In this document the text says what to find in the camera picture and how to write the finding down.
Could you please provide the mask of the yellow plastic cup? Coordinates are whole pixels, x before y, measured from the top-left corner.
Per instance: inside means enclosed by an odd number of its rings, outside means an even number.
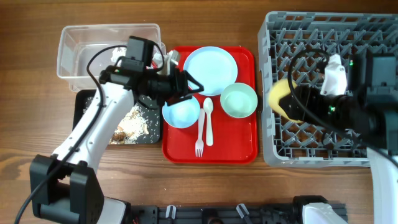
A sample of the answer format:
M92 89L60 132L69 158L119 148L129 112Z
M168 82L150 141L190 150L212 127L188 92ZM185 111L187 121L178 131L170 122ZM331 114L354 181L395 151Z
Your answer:
M292 91L289 88L288 79L281 79L276 82L269 92L268 96L268 104L269 106L282 117L294 122L294 123L302 123L301 120L292 118L288 115L291 109L293 109L294 113L298 113L299 110L293 96Z

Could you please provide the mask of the red snack wrapper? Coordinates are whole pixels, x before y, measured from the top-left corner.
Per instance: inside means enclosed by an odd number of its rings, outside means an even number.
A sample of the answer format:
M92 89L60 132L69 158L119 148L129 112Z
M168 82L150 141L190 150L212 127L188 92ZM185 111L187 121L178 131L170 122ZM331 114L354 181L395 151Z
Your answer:
M151 65L152 65L152 68L153 68L153 69L156 69L156 68L157 68L157 64L156 64L154 61L151 62Z

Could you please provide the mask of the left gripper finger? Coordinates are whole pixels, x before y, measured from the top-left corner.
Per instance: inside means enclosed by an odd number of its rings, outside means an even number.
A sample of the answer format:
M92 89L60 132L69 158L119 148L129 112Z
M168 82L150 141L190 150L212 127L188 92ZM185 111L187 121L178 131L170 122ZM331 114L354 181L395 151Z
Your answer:
M168 105L174 105L186 100L190 100L192 99L193 96L192 95L185 95L185 96L173 96L170 99L168 99L166 102Z
M200 93L204 90L204 86L196 79L194 79L187 71L185 71L185 76L187 79L189 93Z

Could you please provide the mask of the small light blue bowl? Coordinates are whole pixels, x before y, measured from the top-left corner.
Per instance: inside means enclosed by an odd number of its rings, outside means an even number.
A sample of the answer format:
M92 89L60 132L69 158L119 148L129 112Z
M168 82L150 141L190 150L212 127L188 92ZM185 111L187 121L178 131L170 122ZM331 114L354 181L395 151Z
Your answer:
M162 115L165 122L178 129L192 126L199 118L200 104L193 96L189 100L176 103L172 106L164 105Z

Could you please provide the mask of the mint green bowl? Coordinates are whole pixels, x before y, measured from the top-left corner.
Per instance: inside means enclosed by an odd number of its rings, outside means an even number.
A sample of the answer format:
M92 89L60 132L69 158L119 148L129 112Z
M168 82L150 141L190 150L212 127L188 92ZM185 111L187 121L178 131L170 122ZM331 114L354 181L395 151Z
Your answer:
M234 83L227 86L220 95L224 112L232 118L247 118L258 106L255 90L245 83Z

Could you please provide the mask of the food scraps rice and nuts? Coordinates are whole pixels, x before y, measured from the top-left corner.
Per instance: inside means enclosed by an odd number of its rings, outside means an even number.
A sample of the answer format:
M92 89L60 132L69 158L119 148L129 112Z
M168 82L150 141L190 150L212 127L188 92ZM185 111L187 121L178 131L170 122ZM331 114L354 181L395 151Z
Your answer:
M132 107L118 124L110 144L152 144L159 140L159 111Z

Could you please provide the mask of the white napkin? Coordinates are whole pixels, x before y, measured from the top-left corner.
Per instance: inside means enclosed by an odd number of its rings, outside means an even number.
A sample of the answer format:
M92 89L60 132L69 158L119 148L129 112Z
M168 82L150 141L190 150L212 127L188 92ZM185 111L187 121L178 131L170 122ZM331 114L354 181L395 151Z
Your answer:
M119 57L126 55L126 48L125 47L117 47L113 49L111 55L111 61L116 63Z

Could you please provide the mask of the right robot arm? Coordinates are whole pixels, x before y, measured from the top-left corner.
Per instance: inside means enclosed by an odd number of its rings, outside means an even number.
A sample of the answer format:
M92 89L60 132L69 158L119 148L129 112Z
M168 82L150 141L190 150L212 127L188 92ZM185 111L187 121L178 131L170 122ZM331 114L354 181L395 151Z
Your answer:
M298 85L291 59L287 77L275 83L269 106L295 123L321 126L366 147L373 180L375 223L397 223L397 60L394 54L341 56L316 49L324 76L320 89Z

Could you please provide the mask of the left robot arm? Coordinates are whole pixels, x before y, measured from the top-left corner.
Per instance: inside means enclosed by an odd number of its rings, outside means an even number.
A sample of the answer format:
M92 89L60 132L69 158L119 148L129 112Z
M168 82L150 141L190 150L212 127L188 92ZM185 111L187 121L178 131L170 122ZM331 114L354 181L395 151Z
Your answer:
M159 106L189 100L192 76L173 50L153 65L157 43L130 36L125 55L94 78L96 93L69 137L51 156L37 155L29 169L25 206L57 223L132 223L131 204L104 196L96 172L117 126L142 95Z

